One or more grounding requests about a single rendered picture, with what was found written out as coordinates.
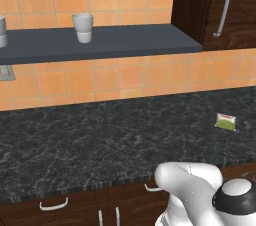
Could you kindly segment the dark wood drawer front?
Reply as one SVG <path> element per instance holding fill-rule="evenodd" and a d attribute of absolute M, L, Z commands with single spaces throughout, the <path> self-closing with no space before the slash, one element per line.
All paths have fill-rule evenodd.
<path fill-rule="evenodd" d="M 57 195 L 43 199 L 34 199 L 24 202 L 17 202 L 7 205 L 25 205 L 28 207 L 39 207 L 42 211 L 57 211 L 65 207 L 71 208 L 86 208 L 95 207 L 93 194 L 91 191 L 77 192 L 67 195 Z"/>
<path fill-rule="evenodd" d="M 219 167 L 223 180 L 240 177 L 246 172 L 252 172 L 256 178 L 256 162 L 220 166 Z M 159 201 L 166 205 L 169 194 L 165 191 L 148 192 L 144 187 L 144 182 L 126 183 L 120 186 L 112 186 L 98 189 L 95 191 L 95 200 L 99 205 L 102 204 L 119 204 L 121 201 L 134 201 L 146 199 L 147 201 Z"/>

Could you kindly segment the white cup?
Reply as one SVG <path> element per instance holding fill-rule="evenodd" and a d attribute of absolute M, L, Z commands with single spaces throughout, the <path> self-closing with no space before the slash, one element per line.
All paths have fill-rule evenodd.
<path fill-rule="evenodd" d="M 89 43 L 92 40 L 93 15 L 78 13 L 72 15 L 72 21 L 80 43 Z"/>

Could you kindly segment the green packet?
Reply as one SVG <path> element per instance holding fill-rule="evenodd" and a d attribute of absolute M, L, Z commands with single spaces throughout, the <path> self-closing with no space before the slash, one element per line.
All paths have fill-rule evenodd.
<path fill-rule="evenodd" d="M 235 131 L 236 118 L 234 116 L 218 113 L 215 126 L 224 130 Z"/>

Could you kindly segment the grey cup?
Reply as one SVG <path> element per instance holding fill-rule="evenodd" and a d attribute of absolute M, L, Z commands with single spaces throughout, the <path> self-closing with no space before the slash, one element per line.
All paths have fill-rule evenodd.
<path fill-rule="evenodd" d="M 0 48 L 7 46 L 7 44 L 6 20 L 4 16 L 0 15 Z"/>

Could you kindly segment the dark grey wall shelf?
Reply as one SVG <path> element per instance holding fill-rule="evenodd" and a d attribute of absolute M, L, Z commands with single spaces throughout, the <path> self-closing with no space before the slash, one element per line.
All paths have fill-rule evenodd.
<path fill-rule="evenodd" d="M 0 65 L 198 53 L 202 45 L 171 24 L 95 27 L 82 44 L 73 28 L 9 30 Z"/>

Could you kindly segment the grey wall socket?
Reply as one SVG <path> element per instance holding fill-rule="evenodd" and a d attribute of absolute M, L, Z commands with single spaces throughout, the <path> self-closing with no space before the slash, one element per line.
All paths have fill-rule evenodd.
<path fill-rule="evenodd" d="M 13 81 L 15 79 L 14 71 L 11 65 L 0 65 L 0 82 Z"/>

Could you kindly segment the dark wood wall cupboard door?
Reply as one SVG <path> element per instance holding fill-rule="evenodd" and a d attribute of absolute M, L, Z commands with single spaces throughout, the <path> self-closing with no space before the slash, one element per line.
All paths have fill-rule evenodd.
<path fill-rule="evenodd" d="M 209 0 L 203 50 L 232 50 L 256 48 L 256 0 L 230 0 L 220 37 L 217 32 L 225 0 Z"/>

